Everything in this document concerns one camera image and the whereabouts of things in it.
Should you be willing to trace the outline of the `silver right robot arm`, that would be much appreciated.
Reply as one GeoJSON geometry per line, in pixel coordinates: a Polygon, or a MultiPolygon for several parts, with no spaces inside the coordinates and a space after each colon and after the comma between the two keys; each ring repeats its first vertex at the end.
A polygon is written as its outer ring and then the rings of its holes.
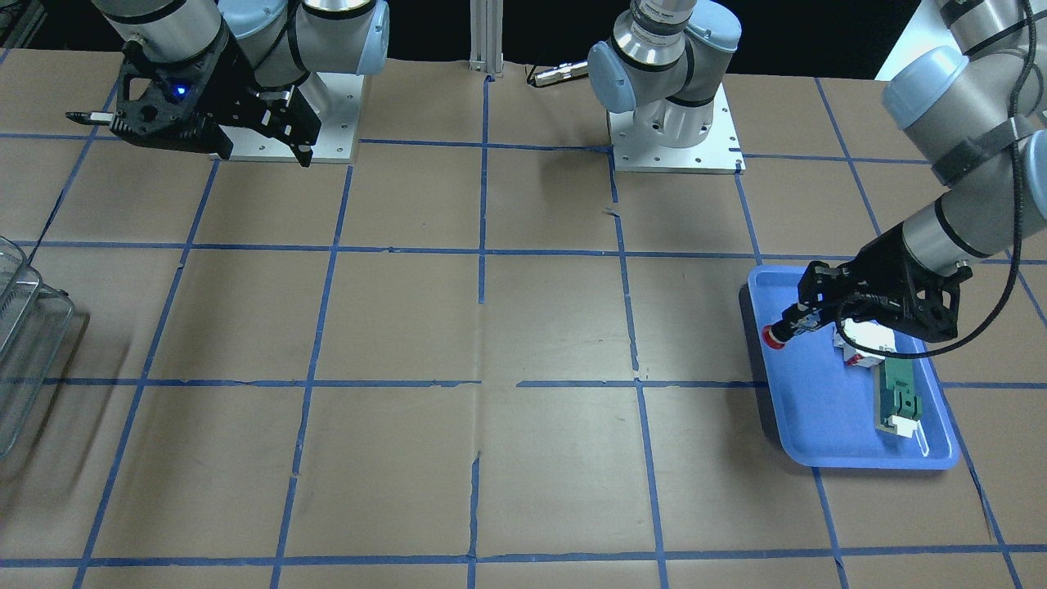
{"type": "Polygon", "coordinates": [[[98,1],[122,38],[111,112],[69,112],[128,144],[221,160],[347,164],[385,1],[98,1]]]}

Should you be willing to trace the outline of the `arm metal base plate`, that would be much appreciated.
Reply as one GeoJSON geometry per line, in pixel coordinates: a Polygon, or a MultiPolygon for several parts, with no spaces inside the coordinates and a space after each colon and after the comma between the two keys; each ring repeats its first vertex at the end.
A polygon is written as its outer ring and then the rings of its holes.
{"type": "Polygon", "coordinates": [[[735,174],[747,169],[723,85],[713,101],[669,100],[607,113],[614,167],[624,173],[735,174]]]}
{"type": "Polygon", "coordinates": [[[293,107],[310,105],[319,122],[317,138],[310,146],[311,164],[351,164],[367,82],[364,75],[314,72],[293,92],[274,93],[279,100],[277,111],[267,115],[264,122],[277,131],[277,137],[265,137],[252,129],[224,126],[222,129],[233,144],[229,160],[295,164],[296,157],[304,152],[287,146],[281,139],[298,130],[288,124],[293,107]]]}

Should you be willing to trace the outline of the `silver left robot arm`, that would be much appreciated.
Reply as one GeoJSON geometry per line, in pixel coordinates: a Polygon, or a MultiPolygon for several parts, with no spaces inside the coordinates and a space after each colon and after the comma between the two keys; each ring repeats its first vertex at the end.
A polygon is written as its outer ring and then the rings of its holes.
{"type": "MultiPolygon", "coordinates": [[[[851,318],[952,350],[972,263],[1045,227],[1045,4],[940,1],[955,39],[917,56],[883,90],[883,107],[946,192],[840,266],[811,262],[798,299],[763,329],[771,348],[851,318]]],[[[634,1],[587,56],[592,90],[632,113],[659,144],[693,146],[740,40],[711,1],[634,1]]]]}

